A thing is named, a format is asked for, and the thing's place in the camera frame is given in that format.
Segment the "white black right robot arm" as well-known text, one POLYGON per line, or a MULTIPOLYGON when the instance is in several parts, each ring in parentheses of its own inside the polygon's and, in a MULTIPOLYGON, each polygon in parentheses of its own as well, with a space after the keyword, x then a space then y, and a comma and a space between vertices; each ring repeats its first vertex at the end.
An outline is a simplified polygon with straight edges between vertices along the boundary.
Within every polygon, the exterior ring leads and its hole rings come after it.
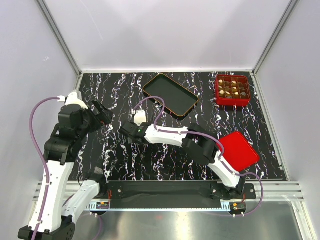
POLYGON ((196 123, 189 127, 164 127, 143 122, 124 123, 119 133, 136 144, 165 144, 182 148, 196 164, 209 167, 222 181, 228 195, 245 192, 245 178, 224 157, 225 147, 196 123))

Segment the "red box lid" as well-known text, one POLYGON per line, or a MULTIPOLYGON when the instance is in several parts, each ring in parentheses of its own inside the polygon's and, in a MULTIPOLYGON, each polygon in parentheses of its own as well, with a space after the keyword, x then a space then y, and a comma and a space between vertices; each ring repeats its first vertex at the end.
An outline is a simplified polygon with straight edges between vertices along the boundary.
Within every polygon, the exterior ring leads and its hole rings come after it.
POLYGON ((224 147, 224 158, 237 172, 256 164, 260 157, 239 131, 232 132, 220 140, 224 147))

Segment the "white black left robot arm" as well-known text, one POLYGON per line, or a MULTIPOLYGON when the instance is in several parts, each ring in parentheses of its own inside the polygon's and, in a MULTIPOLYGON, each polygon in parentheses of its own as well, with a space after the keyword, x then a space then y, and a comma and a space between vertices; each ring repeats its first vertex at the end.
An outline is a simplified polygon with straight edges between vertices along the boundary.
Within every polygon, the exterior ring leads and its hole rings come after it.
POLYGON ((64 195, 76 158, 82 149, 82 141, 89 133, 109 125, 113 113, 100 102, 93 105, 94 114, 81 101, 67 98, 58 113, 50 139, 39 150, 44 167, 39 198, 32 218, 18 232, 21 240, 71 240, 76 222, 94 198, 103 198, 108 193, 108 184, 103 174, 90 173, 80 189, 67 201, 64 195))

